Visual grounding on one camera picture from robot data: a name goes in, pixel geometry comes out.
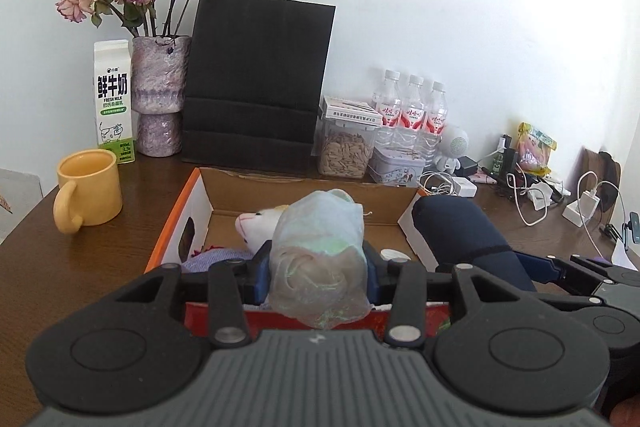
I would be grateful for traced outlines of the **middle water bottle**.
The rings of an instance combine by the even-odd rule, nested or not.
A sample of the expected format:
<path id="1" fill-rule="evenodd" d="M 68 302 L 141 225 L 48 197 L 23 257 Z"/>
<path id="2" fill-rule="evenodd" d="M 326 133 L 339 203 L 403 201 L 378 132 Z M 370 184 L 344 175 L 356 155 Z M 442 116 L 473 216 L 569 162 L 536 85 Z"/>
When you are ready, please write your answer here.
<path id="1" fill-rule="evenodd" d="M 411 75 L 405 96 L 401 103 L 401 112 L 398 129 L 396 132 L 396 144 L 403 150 L 412 150 L 416 144 L 418 132 L 421 129 L 425 116 L 425 104 L 421 95 L 424 78 Z"/>

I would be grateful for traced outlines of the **colourful snack packet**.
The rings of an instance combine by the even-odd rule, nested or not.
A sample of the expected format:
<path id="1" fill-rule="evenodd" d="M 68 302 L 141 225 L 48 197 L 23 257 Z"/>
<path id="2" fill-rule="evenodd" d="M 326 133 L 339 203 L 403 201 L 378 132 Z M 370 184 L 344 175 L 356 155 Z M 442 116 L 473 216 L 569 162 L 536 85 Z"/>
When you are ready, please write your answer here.
<path id="1" fill-rule="evenodd" d="M 548 134 L 532 124 L 521 122 L 518 125 L 515 150 L 518 151 L 518 165 L 524 172 L 534 176 L 547 176 L 550 172 L 549 158 L 557 146 Z"/>

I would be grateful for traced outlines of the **translucent plastic bag bundle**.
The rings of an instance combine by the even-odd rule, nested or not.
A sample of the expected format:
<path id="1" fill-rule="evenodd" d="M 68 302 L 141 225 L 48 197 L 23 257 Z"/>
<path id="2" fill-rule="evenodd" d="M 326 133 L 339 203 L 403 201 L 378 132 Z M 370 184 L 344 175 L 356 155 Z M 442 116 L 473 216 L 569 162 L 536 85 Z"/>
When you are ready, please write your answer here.
<path id="1" fill-rule="evenodd" d="M 314 191 L 282 213 L 269 255 L 268 303 L 312 329 L 366 317 L 363 207 L 339 188 Z"/>

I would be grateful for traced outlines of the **right water bottle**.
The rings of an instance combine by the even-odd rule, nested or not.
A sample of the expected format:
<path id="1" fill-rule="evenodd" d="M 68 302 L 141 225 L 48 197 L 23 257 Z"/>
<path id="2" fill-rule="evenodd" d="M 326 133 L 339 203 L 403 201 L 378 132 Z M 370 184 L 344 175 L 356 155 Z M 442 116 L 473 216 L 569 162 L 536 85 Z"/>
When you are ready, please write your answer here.
<path id="1" fill-rule="evenodd" d="M 427 161 L 431 161 L 435 155 L 447 116 L 448 104 L 445 85 L 442 82 L 434 81 L 421 131 L 421 152 Z"/>

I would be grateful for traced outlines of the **left water bottle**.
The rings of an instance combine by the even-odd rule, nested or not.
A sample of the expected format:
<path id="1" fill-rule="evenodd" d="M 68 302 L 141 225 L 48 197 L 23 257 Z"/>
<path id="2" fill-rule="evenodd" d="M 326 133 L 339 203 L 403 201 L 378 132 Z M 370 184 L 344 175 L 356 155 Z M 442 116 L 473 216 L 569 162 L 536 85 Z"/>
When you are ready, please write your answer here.
<path id="1" fill-rule="evenodd" d="M 401 98 L 398 83 L 400 72 L 386 69 L 383 79 L 373 92 L 373 108 L 382 117 L 382 126 L 376 134 L 378 147 L 389 147 L 394 139 L 395 128 L 398 124 L 401 112 Z"/>

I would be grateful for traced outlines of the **white cat plush toy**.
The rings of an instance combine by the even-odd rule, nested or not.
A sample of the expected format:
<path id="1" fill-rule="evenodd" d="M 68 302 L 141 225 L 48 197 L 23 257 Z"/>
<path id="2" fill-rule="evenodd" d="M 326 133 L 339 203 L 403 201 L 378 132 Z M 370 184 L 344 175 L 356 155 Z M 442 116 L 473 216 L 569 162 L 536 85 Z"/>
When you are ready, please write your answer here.
<path id="1" fill-rule="evenodd" d="M 235 230 L 251 253 L 257 254 L 262 245 L 271 241 L 282 213 L 287 209 L 288 205 L 280 205 L 256 212 L 241 213 L 235 219 Z"/>

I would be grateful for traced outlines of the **small green bottle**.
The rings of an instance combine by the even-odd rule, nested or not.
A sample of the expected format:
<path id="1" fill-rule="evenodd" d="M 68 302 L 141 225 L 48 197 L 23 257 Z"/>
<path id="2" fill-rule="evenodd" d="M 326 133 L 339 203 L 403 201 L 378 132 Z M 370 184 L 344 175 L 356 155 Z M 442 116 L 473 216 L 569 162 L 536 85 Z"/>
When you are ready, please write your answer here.
<path id="1" fill-rule="evenodd" d="M 499 140 L 499 144 L 497 146 L 497 150 L 496 150 L 496 153 L 494 155 L 494 159 L 492 160 L 492 165 L 491 165 L 491 173 L 494 176 L 499 176 L 500 171 L 502 169 L 503 153 L 506 150 L 506 140 L 507 139 L 508 139 L 508 136 L 503 134 L 503 135 L 501 135 L 501 138 Z"/>

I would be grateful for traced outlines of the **white charger block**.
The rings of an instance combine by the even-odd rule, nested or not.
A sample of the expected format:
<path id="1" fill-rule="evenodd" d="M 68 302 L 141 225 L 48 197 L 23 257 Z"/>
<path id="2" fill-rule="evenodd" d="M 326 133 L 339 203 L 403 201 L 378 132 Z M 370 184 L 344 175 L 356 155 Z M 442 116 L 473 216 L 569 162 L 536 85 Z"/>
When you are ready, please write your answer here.
<path id="1" fill-rule="evenodd" d="M 462 176 L 454 176 L 451 183 L 452 194 L 458 197 L 473 198 L 477 193 L 477 186 L 470 180 L 462 178 Z"/>

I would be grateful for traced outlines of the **yellow ceramic mug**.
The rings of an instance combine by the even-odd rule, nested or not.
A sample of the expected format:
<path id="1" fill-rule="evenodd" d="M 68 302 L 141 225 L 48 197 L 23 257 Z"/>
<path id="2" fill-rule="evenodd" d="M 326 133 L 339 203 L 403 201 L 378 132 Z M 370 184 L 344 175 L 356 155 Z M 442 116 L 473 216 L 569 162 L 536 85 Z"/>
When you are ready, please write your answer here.
<path id="1" fill-rule="evenodd" d="M 63 234 L 96 227 L 122 211 L 117 157 L 110 150 L 81 150 L 58 163 L 58 194 L 53 203 L 55 226 Z"/>

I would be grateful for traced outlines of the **purple textured vase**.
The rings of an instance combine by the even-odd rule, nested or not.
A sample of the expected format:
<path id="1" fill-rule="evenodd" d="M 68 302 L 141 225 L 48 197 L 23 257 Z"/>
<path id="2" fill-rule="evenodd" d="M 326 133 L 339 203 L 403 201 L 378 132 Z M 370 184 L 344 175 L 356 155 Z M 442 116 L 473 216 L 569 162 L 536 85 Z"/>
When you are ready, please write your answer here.
<path id="1" fill-rule="evenodd" d="M 191 38 L 132 40 L 131 103 L 138 114 L 137 151 L 150 157 L 180 152 L 181 112 Z"/>

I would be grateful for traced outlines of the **decorated metal tin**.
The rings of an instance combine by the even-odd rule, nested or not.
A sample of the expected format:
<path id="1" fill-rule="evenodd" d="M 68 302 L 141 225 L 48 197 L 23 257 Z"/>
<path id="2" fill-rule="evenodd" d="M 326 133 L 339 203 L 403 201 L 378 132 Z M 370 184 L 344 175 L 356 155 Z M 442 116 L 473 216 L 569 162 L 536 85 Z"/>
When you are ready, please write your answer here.
<path id="1" fill-rule="evenodd" d="M 416 187 L 424 168 L 425 160 L 412 150 L 378 146 L 368 165 L 371 178 L 386 186 Z"/>

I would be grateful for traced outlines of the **white flat box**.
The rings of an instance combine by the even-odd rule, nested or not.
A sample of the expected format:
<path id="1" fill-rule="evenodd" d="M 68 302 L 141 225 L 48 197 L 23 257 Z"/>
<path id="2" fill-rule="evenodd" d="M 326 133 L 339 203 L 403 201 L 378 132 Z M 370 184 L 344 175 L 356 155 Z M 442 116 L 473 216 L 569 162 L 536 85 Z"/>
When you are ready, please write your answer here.
<path id="1" fill-rule="evenodd" d="M 326 119 L 364 124 L 365 126 L 381 127 L 383 118 L 373 107 L 366 102 L 344 100 L 324 96 L 321 104 L 322 116 Z"/>

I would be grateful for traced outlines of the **water bottle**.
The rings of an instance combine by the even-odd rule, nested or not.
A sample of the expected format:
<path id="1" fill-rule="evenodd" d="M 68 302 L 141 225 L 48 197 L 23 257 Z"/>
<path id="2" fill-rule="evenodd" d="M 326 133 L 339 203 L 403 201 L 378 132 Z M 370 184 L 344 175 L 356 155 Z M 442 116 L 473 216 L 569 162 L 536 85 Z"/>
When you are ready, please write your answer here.
<path id="1" fill-rule="evenodd" d="M 378 147 L 389 147 L 394 139 L 395 128 L 398 124 L 401 112 L 401 98 L 398 83 L 400 72 L 386 69 L 383 79 L 373 92 L 373 108 L 382 117 L 382 126 L 376 134 Z"/>
<path id="2" fill-rule="evenodd" d="M 431 161 L 435 155 L 447 116 L 448 104 L 445 85 L 442 82 L 434 81 L 421 131 L 421 152 L 427 161 Z"/>
<path id="3" fill-rule="evenodd" d="M 412 150 L 416 144 L 418 132 L 421 129 L 425 116 L 425 104 L 421 95 L 424 78 L 411 75 L 405 96 L 401 103 L 401 112 L 398 129 L 396 132 L 396 144 L 403 150 Z"/>

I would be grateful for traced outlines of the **white green milk carton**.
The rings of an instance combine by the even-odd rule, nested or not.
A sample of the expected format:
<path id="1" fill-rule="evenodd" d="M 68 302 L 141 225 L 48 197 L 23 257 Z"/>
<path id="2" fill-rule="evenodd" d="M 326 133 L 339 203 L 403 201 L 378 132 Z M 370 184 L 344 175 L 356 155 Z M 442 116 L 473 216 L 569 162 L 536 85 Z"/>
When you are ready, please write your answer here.
<path id="1" fill-rule="evenodd" d="M 93 58 L 98 147 L 113 152 L 119 164 L 130 164 L 134 162 L 134 126 L 131 117 L 129 42 L 96 42 Z"/>

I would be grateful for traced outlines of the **black power adapter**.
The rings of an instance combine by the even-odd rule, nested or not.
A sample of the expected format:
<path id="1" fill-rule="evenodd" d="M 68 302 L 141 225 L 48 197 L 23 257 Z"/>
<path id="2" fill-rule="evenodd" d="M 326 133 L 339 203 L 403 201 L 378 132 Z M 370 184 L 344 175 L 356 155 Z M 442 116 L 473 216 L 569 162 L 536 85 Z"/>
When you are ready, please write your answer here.
<path id="1" fill-rule="evenodd" d="M 455 176 L 462 176 L 462 178 L 469 178 L 473 174 L 477 173 L 478 164 L 469 156 L 461 156 L 459 158 L 459 166 L 454 172 Z"/>

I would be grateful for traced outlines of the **black paper shopping bag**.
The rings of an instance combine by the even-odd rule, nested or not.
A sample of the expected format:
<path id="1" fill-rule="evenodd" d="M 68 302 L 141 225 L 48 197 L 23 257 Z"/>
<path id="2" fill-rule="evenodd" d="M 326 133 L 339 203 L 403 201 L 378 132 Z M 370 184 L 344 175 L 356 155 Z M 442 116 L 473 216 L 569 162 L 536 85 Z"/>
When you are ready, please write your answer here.
<path id="1" fill-rule="evenodd" d="M 183 160 L 308 170 L 335 9 L 296 0 L 200 0 L 182 110 Z"/>

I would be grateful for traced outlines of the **red orange cardboard box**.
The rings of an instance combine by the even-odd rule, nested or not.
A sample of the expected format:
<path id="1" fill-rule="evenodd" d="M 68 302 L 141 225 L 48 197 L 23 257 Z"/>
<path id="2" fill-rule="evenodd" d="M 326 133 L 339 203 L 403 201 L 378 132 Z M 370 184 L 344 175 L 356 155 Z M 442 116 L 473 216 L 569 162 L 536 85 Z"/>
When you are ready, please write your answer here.
<path id="1" fill-rule="evenodd" d="M 146 267 L 177 263 L 194 273 L 272 246 L 271 279 L 248 307 L 253 332 L 334 326 L 382 336 L 394 294 L 382 280 L 386 269 L 375 263 L 409 258 L 436 267 L 411 218 L 422 194 L 415 187 L 196 168 Z"/>

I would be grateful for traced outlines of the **white robot figurine speaker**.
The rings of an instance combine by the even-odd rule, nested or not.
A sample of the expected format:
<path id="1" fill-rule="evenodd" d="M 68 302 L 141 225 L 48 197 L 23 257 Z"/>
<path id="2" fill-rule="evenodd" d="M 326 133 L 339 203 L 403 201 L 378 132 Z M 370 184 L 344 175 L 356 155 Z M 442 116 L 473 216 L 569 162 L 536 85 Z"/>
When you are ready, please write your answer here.
<path id="1" fill-rule="evenodd" d="M 468 147 L 469 135 L 459 126 L 446 124 L 436 146 L 436 170 L 453 174 L 460 167 L 460 158 L 466 154 Z"/>

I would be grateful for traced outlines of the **white wired earphones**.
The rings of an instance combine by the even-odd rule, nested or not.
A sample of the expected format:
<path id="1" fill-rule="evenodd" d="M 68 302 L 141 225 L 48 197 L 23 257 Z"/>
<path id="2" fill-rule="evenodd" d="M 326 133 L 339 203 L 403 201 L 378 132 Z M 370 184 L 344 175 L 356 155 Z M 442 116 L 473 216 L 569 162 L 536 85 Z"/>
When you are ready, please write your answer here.
<path id="1" fill-rule="evenodd" d="M 424 195 L 456 195 L 454 178 L 446 172 L 424 171 L 421 174 L 418 187 Z"/>

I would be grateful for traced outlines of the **clear jar of seeds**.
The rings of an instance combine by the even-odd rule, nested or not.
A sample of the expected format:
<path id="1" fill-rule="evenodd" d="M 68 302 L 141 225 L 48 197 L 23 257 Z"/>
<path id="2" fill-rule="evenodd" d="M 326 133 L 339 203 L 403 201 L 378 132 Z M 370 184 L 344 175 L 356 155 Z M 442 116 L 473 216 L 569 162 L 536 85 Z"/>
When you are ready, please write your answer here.
<path id="1" fill-rule="evenodd" d="M 362 179 L 373 155 L 377 131 L 373 126 L 347 120 L 323 121 L 318 157 L 322 176 Z"/>

